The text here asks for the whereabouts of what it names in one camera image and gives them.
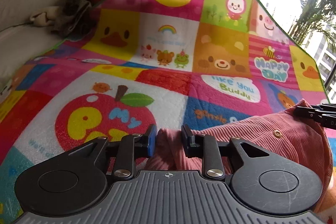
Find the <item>pink corduroy garment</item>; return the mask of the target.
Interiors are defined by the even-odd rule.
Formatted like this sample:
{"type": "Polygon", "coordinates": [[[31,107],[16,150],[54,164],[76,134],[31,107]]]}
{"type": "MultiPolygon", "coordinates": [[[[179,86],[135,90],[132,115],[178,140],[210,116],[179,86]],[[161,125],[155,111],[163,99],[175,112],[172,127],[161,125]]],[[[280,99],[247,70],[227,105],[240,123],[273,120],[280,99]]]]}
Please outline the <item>pink corduroy garment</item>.
{"type": "MultiPolygon", "coordinates": [[[[321,200],[315,211],[323,216],[327,213],[335,216],[335,168],[327,133],[317,122],[296,118],[293,112],[294,109],[289,108],[279,113],[249,117],[202,130],[202,133],[214,136],[218,141],[240,137],[313,170],[323,184],[321,200]]],[[[147,170],[200,170],[202,162],[186,157],[178,130],[162,128],[157,135],[153,157],[140,167],[147,170]]]]}

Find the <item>green palm plant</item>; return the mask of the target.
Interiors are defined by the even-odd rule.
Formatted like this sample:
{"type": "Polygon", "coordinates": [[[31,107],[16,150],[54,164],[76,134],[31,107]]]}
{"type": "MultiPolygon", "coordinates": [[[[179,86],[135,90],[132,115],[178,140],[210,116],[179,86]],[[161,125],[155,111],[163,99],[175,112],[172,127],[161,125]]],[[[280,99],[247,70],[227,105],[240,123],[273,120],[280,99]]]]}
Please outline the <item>green palm plant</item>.
{"type": "Polygon", "coordinates": [[[335,51],[335,0],[300,0],[302,13],[289,30],[289,36],[302,45],[308,34],[318,32],[335,51]]]}

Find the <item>beige sofa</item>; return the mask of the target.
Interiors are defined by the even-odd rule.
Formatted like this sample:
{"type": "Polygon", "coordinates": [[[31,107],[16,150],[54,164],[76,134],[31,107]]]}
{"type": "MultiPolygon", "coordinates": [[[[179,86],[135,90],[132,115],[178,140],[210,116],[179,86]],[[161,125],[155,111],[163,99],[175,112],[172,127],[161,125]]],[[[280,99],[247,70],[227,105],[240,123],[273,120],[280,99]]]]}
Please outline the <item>beige sofa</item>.
{"type": "Polygon", "coordinates": [[[63,6],[66,0],[1,0],[1,85],[30,58],[54,46],[60,38],[52,26],[36,27],[30,15],[49,6],[63,6]]]}

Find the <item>colourful cartoon play mat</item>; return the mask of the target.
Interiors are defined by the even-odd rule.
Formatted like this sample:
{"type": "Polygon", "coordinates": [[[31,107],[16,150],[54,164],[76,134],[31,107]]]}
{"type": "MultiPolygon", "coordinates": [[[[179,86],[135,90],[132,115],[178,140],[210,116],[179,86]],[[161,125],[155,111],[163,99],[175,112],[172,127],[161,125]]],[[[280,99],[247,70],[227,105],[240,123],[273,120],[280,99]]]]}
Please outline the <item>colourful cartoon play mat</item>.
{"type": "Polygon", "coordinates": [[[295,132],[279,117],[298,102],[327,102],[314,59],[260,0],[102,0],[59,43],[34,26],[7,30],[1,48],[1,223],[22,214],[14,183],[25,169],[97,137],[160,130],[157,158],[183,160],[183,124],[222,139],[231,132],[311,167],[334,170],[322,129],[295,132]]]}

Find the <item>grey beige plush toy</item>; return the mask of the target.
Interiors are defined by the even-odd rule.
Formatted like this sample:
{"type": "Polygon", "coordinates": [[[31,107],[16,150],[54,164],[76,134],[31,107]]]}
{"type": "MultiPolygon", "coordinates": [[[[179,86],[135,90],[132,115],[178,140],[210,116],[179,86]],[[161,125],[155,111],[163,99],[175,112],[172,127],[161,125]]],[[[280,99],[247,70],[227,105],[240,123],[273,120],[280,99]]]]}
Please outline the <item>grey beige plush toy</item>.
{"type": "Polygon", "coordinates": [[[52,26],[52,32],[65,38],[74,33],[76,27],[92,8],[87,0],[66,0],[63,6],[49,6],[30,15],[30,22],[36,27],[52,26]]]}

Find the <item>black window frame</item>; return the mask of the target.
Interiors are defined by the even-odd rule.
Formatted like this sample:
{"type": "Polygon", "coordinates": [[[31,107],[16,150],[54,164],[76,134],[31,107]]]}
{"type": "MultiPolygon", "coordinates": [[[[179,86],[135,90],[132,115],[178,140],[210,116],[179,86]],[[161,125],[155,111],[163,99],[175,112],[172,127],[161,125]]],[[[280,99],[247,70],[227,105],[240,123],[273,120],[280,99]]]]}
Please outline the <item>black window frame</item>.
{"type": "Polygon", "coordinates": [[[335,72],[336,72],[336,63],[331,68],[331,72],[328,74],[327,79],[325,80],[325,89],[329,102],[335,103],[335,72]]]}

